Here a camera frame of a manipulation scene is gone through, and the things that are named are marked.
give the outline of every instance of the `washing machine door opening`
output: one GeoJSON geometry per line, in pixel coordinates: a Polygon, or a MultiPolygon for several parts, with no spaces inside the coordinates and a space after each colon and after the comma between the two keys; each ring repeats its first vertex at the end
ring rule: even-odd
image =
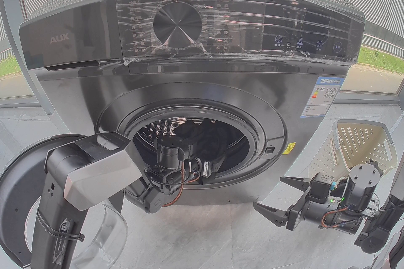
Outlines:
{"type": "Polygon", "coordinates": [[[250,151],[249,141],[239,129],[223,121],[200,117],[178,116],[155,120],[137,131],[133,140],[149,166],[156,165],[155,141],[166,136],[184,137],[186,134],[181,131],[184,127],[197,132],[194,134],[199,138],[197,155],[210,161],[220,160],[221,157],[224,159],[220,165],[214,165],[218,167],[215,171],[218,175],[238,166],[250,151]]]}

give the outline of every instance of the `barcode label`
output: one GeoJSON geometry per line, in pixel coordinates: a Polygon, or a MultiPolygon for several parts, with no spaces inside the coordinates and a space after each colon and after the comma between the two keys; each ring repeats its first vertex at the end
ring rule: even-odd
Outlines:
{"type": "Polygon", "coordinates": [[[203,166],[203,175],[204,176],[208,175],[208,167],[209,167],[209,163],[207,161],[205,161],[204,166],[203,166]]]}

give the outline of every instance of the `white sticker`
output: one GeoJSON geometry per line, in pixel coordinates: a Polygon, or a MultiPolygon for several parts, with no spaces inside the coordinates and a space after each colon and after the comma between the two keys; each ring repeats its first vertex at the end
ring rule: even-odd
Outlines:
{"type": "Polygon", "coordinates": [[[319,76],[301,118],[325,116],[345,78],[319,76]]]}
{"type": "Polygon", "coordinates": [[[204,166],[203,166],[203,175],[204,176],[208,175],[208,167],[209,167],[209,163],[207,161],[205,161],[204,166]]]}

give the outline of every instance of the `beige laundry basket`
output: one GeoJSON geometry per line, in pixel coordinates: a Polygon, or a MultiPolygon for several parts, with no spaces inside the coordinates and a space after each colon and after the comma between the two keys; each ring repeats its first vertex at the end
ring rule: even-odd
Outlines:
{"type": "Polygon", "coordinates": [[[337,120],[309,165],[309,177],[333,174],[336,181],[356,165],[377,161],[385,175],[397,166],[397,153],[385,124],[368,120],[337,120]]]}

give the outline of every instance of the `orange cable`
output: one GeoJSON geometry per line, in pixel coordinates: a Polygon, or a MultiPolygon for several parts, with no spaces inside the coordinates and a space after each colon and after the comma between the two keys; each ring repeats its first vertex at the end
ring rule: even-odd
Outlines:
{"type": "Polygon", "coordinates": [[[329,212],[325,213],[325,214],[323,215],[322,219],[321,219],[321,226],[322,226],[322,227],[325,227],[326,229],[332,229],[332,228],[334,228],[334,227],[340,226],[339,224],[328,226],[328,225],[326,225],[326,224],[324,223],[324,219],[325,219],[325,217],[326,217],[327,215],[329,215],[329,214],[338,213],[338,212],[343,212],[343,211],[346,211],[347,209],[348,209],[348,206],[346,206],[346,207],[344,207],[344,208],[340,208],[339,210],[333,210],[333,211],[329,211],[329,212]]]}
{"type": "MultiPolygon", "coordinates": [[[[184,161],[182,162],[182,166],[181,166],[181,182],[184,182],[184,161]]],[[[182,183],[181,184],[181,187],[180,187],[180,189],[179,189],[179,193],[178,193],[178,195],[174,198],[174,200],[172,200],[171,202],[169,202],[169,203],[167,203],[167,204],[164,204],[163,205],[163,207],[167,207],[167,206],[171,206],[171,205],[173,205],[176,201],[178,201],[178,199],[179,199],[179,197],[181,196],[181,194],[182,194],[182,190],[183,190],[183,188],[184,188],[184,183],[182,183]]]]}

